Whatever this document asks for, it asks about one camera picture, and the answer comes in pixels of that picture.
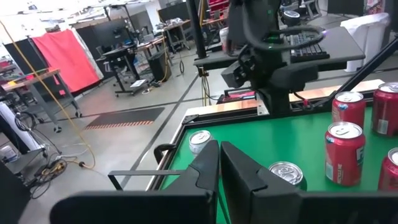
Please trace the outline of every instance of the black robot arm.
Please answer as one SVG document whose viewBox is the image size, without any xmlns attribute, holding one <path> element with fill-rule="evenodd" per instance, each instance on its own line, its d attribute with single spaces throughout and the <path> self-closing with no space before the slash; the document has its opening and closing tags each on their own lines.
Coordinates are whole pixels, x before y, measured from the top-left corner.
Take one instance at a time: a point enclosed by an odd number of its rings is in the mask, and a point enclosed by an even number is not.
<svg viewBox="0 0 398 224">
<path fill-rule="evenodd" d="M 321 27 L 279 30 L 279 6 L 280 0 L 231 1 L 228 38 L 243 42 L 244 47 L 238 61 L 222 73 L 229 87 L 239 88 L 249 81 L 252 89 L 260 93 L 270 114 L 290 112 L 289 93 L 303 90 L 306 82 L 318 78 L 317 67 L 290 64 L 283 54 L 317 44 L 324 38 Z M 284 35 L 299 32 L 312 32 L 315 37 L 298 45 L 284 44 Z"/>
</svg>

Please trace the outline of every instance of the red backdrop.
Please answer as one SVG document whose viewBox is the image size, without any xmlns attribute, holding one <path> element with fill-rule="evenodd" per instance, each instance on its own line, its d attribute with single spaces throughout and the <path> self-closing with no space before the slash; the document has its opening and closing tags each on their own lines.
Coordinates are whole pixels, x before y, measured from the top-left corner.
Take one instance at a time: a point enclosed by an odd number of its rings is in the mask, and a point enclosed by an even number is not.
<svg viewBox="0 0 398 224">
<path fill-rule="evenodd" d="M 93 66 L 71 30 L 47 33 L 33 38 L 50 67 L 59 68 L 60 76 L 71 92 L 99 80 Z"/>
</svg>

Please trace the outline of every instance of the concrete floor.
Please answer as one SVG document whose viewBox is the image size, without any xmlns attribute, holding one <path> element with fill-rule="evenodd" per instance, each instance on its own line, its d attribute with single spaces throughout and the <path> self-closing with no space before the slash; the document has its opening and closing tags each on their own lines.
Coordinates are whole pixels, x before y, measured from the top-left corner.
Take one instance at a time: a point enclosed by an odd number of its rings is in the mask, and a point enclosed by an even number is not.
<svg viewBox="0 0 398 224">
<path fill-rule="evenodd" d="M 311 24 L 331 28 L 339 26 L 340 22 L 345 19 L 329 15 L 312 21 Z M 140 110 L 156 106 L 162 106 L 165 109 L 151 125 L 82 131 L 83 137 L 94 150 L 95 168 L 86 170 L 75 164 L 70 164 L 65 173 L 52 182 L 51 187 L 43 196 L 29 202 L 20 223 L 48 223 L 49 211 L 52 206 L 61 198 L 71 194 L 85 190 L 114 190 L 106 176 L 112 170 L 129 170 L 132 167 L 141 170 L 155 169 L 157 163 L 153 157 L 153 148 L 158 144 L 170 142 L 187 109 L 201 106 L 200 81 L 195 79 L 197 70 L 192 66 L 194 54 L 195 49 L 182 52 L 185 73 L 181 76 L 177 76 L 180 74 L 177 55 L 174 58 L 176 65 L 172 67 L 172 78 L 147 95 L 121 95 L 116 98 L 113 93 L 116 87 L 113 87 L 114 80 L 111 80 L 80 98 L 78 103 L 84 117 L 73 119 L 80 131 L 101 113 Z M 397 57 L 391 57 L 379 69 L 396 67 L 397 59 Z M 221 71 L 210 71 L 208 79 L 212 96 L 218 96 L 227 89 L 220 76 Z M 348 78 L 349 74 L 342 70 L 321 72 L 319 80 L 308 83 L 306 90 L 340 85 Z M 368 76 L 367 80 L 375 78 L 380 78 L 385 82 L 396 81 L 398 75 L 397 72 L 374 73 Z M 66 111 L 70 116 L 75 112 L 71 106 L 68 106 Z M 63 128 L 61 133 L 55 134 L 52 131 L 52 123 L 41 124 L 38 126 L 38 130 L 49 137 L 63 154 L 73 154 L 85 150 L 71 124 L 65 120 L 65 115 L 60 112 L 57 114 L 57 118 Z M 9 142 L 0 135 L 0 144 L 9 144 Z M 42 162 L 41 160 L 42 158 L 37 158 L 29 168 L 35 169 L 37 167 L 35 165 Z M 85 161 L 89 165 L 93 164 L 90 153 L 81 155 L 79 160 Z M 118 180 L 122 182 L 125 190 L 144 190 L 150 177 L 132 177 L 130 179 L 120 177 Z"/>
</svg>

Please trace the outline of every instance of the green table surface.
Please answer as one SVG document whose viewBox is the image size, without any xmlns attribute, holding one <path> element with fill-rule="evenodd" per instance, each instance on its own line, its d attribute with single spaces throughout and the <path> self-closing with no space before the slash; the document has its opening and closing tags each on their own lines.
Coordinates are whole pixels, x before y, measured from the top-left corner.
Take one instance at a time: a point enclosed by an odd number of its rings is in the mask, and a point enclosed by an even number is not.
<svg viewBox="0 0 398 224">
<path fill-rule="evenodd" d="M 247 123 L 227 124 L 200 129 L 189 129 L 169 169 L 186 169 L 193 160 L 189 148 L 189 136 L 205 129 L 214 139 L 229 141 L 264 167 L 277 161 L 297 164 L 307 179 L 307 191 L 362 191 L 377 190 L 381 161 L 393 147 L 398 147 L 397 138 L 379 136 L 371 131 L 371 108 L 366 108 L 364 134 L 366 145 L 361 183 L 354 187 L 342 187 L 325 178 L 324 135 L 331 124 L 331 113 L 318 113 L 280 119 L 268 119 Z M 178 176 L 165 178 L 166 188 Z M 220 194 L 225 203 L 220 179 Z M 225 223 L 218 205 L 217 222 Z"/>
</svg>

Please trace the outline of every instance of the floor mat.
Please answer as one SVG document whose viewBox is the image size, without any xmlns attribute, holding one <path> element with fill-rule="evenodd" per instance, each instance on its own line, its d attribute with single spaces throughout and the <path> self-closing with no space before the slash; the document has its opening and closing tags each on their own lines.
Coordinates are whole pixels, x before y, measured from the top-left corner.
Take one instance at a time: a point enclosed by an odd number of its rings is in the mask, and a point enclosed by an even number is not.
<svg viewBox="0 0 398 224">
<path fill-rule="evenodd" d="M 152 124 L 164 108 L 102 114 L 87 125 L 84 130 L 117 128 Z"/>
</svg>

